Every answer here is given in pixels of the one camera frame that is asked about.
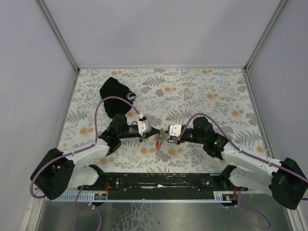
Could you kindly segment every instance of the black cloth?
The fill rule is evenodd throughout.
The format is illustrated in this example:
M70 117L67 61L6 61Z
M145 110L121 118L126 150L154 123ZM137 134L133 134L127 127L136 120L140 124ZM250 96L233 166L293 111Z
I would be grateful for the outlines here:
M117 96L127 100L131 104L133 104L133 101L137 97L136 94L133 93L127 86L119 83L117 79L112 77L107 79L104 83L100 89L100 94L102 99L108 96ZM110 118L113 118L117 114L125 115L131 109L131 106L127 103L117 99L106 100L104 102L104 107Z

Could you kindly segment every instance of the reflective floor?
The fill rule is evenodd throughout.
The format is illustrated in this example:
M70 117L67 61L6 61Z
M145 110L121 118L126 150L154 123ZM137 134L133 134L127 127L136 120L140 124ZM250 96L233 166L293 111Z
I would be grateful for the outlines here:
M71 231L71 202L43 205L37 231ZM242 205L263 212L271 221L271 231L292 231L286 210L265 194L243 194ZM238 208L199 203L105 203L99 207L101 231L259 231L248 223ZM246 214L258 225L266 221L249 210ZM98 215L85 203L77 203L76 231L95 231Z

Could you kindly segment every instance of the floral tablecloth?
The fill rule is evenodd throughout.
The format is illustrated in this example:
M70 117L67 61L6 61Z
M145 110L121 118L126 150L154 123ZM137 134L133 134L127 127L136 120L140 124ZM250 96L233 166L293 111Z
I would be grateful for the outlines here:
M94 141L94 111L101 100L99 90L109 77L136 93L134 106L155 128L185 124L193 114L203 112L214 118L236 143L264 154L241 69L82 69L60 150L76 150ZM126 116L129 123L138 120L133 109ZM101 105L99 134L110 121ZM122 140L115 153L91 163L109 172L220 173L226 166L225 161L208 156L201 144L176 145L164 140L158 151L156 141L155 136L142 143L137 138Z

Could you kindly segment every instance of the white logo on black cloth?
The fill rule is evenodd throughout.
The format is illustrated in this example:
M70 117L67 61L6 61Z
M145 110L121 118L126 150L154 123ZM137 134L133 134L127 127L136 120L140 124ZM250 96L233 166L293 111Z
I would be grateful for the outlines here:
M127 94L126 98L130 101L134 101L137 98L137 96L135 95L135 93L130 92Z

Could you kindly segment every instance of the gray wall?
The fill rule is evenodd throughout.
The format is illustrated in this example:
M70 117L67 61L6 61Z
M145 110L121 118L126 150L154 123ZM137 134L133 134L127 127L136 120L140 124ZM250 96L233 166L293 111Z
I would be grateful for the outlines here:
M280 0L45 0L81 67L244 66Z
M0 31L0 230L17 231L74 72L34 0L2 0Z
M250 74L278 158L294 159L308 177L307 12L308 1L289 2ZM308 204L300 205L308 223Z

